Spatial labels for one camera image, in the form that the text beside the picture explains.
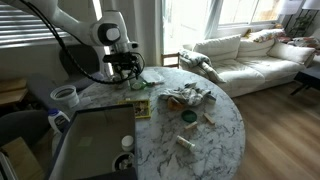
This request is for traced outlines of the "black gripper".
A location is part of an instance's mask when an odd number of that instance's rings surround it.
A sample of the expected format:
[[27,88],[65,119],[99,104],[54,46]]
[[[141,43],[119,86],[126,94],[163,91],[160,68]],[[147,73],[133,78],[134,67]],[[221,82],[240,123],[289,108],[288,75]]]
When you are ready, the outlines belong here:
[[125,79],[131,76],[137,77],[142,73],[139,56],[140,54],[137,52],[116,53],[105,55],[103,61],[110,63],[113,72],[119,75],[121,79]]

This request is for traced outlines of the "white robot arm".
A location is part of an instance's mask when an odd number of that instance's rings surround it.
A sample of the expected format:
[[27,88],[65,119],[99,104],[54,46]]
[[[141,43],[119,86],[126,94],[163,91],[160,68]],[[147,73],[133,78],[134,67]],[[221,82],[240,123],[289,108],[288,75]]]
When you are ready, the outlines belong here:
[[111,54],[103,58],[111,63],[114,72],[125,81],[131,77],[138,77],[143,68],[136,57],[134,48],[137,42],[130,42],[127,28],[119,11],[108,10],[96,22],[83,22],[71,17],[58,7],[58,0],[1,0],[24,12],[38,16],[52,31],[61,47],[72,58],[61,38],[55,32],[53,25],[68,32],[80,43],[90,46],[109,46]]

